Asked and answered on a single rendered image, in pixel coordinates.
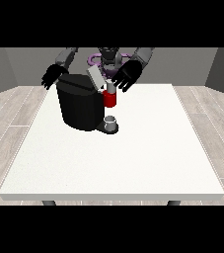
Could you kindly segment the small grey cup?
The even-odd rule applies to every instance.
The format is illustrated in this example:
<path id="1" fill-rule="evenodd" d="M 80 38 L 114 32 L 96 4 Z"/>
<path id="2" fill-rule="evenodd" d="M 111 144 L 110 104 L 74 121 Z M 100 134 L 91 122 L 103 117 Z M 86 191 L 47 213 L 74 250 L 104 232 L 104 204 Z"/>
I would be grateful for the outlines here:
<path id="1" fill-rule="evenodd" d="M 114 116 L 106 116 L 104 117 L 105 130 L 114 131 L 116 130 L 116 118 Z"/>

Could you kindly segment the black coffee machine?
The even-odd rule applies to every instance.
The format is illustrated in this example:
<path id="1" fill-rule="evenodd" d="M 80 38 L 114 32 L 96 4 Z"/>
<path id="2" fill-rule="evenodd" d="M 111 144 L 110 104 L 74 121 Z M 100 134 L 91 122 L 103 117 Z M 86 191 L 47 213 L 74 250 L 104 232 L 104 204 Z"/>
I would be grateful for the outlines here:
<path id="1" fill-rule="evenodd" d="M 104 95 L 95 89 L 88 75 L 62 74 L 56 83 L 56 90 L 62 118 L 67 125 L 83 131 L 118 132 L 118 124 L 108 129 Z"/>

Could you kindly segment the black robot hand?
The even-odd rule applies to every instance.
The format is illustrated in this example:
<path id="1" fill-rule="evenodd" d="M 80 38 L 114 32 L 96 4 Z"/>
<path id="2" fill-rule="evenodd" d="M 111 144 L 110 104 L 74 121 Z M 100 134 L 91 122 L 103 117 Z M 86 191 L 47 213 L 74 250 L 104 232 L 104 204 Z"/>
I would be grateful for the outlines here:
<path id="1" fill-rule="evenodd" d="M 69 73 L 68 69 L 63 65 L 56 63 L 51 64 L 44 75 L 41 77 L 41 85 L 48 90 L 51 85 L 63 74 Z"/>
<path id="2" fill-rule="evenodd" d="M 125 93 L 137 81 L 141 74 L 141 63 L 138 60 L 128 60 L 112 78 L 112 83 Z"/>

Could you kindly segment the red pod holder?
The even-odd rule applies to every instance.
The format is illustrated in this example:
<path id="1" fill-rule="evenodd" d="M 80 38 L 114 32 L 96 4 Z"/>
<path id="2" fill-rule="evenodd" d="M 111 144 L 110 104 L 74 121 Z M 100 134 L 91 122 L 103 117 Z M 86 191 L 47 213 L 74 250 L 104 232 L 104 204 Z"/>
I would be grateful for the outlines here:
<path id="1" fill-rule="evenodd" d="M 107 90 L 103 92 L 104 96 L 104 106 L 107 108 L 112 108 L 116 105 L 116 93 L 109 93 Z"/>

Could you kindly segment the small grey coffee pod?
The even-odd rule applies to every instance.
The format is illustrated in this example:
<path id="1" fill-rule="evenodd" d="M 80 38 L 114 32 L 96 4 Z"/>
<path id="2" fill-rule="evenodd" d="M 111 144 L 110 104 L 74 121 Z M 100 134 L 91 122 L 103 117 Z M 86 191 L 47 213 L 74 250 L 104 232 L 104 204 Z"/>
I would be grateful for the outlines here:
<path id="1" fill-rule="evenodd" d="M 107 91 L 110 93 L 110 94 L 114 94 L 115 91 L 116 91 L 116 88 L 115 86 L 113 85 L 112 81 L 110 79 L 107 79 L 106 80 L 106 83 L 107 83 Z"/>

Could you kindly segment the pale grey machine lid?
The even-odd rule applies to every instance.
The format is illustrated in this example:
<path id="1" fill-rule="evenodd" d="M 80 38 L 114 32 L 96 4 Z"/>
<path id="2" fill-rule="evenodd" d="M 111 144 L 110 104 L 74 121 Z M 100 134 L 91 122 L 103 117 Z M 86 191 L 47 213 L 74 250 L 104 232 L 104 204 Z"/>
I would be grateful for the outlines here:
<path id="1" fill-rule="evenodd" d="M 87 69 L 87 74 L 91 78 L 91 81 L 97 90 L 100 90 L 106 84 L 106 81 L 97 65 L 89 67 Z"/>

